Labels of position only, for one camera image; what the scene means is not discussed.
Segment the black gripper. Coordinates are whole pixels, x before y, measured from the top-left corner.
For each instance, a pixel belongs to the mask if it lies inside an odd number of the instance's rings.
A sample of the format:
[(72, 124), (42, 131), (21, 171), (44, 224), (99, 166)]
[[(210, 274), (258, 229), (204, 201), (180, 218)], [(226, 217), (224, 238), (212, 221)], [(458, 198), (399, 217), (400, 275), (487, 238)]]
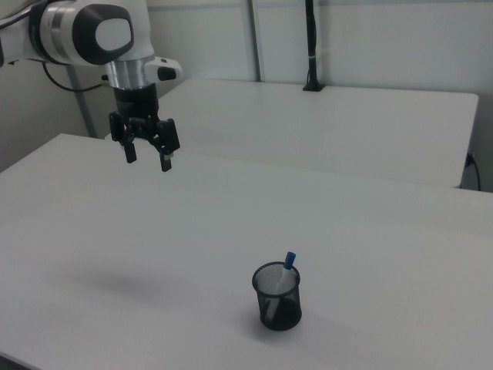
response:
[(172, 169), (171, 158), (180, 148), (176, 124), (173, 119), (159, 120), (159, 103), (155, 85), (140, 89), (113, 89), (117, 110), (109, 114), (111, 139), (123, 148), (127, 163), (137, 160), (133, 143), (135, 135), (129, 118), (143, 119), (149, 126), (154, 126), (150, 144), (158, 151), (161, 171)]

